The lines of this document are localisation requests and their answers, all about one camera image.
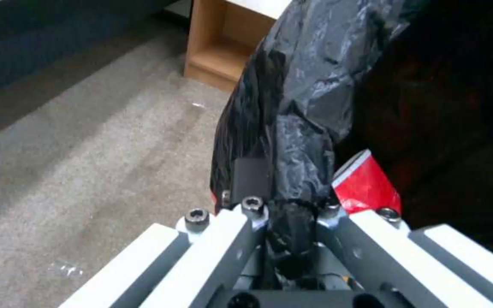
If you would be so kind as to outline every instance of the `hex socket screw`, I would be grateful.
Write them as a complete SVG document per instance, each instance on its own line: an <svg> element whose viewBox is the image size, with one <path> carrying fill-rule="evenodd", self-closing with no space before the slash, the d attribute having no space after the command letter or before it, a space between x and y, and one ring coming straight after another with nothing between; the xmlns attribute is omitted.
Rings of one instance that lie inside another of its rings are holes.
<svg viewBox="0 0 493 308"><path fill-rule="evenodd" d="M186 229L191 232L201 232L205 230L211 222L211 216L205 209L192 209L184 215Z"/></svg>
<svg viewBox="0 0 493 308"><path fill-rule="evenodd" d="M255 195L245 197L241 201L241 211L250 219L260 218L264 214L264 201Z"/></svg>

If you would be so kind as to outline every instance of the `floor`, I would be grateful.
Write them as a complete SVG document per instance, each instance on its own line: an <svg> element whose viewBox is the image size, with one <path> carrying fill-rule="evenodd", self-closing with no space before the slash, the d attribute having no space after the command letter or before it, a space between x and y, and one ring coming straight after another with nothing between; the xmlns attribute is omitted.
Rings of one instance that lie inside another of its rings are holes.
<svg viewBox="0 0 493 308"><path fill-rule="evenodd" d="M154 222L211 209L228 94L155 19L0 90L0 307L58 306Z"/></svg>

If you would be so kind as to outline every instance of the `black plastic bag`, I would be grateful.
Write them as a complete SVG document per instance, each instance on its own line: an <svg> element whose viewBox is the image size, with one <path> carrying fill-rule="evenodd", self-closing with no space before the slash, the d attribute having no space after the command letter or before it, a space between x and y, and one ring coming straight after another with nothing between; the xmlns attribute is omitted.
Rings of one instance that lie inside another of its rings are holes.
<svg viewBox="0 0 493 308"><path fill-rule="evenodd" d="M411 226L448 223L493 251L493 2L424 4L293 1L225 107L217 209L233 162L267 158L268 247L288 279L309 275L331 177L365 148Z"/></svg>
<svg viewBox="0 0 493 308"><path fill-rule="evenodd" d="M223 111L211 174L217 210L222 191L231 188L233 162L266 157L268 240L287 278L307 274L292 269L310 263L314 215L332 198L334 147L350 134L354 89L400 29L402 3L294 0L250 58Z"/></svg>

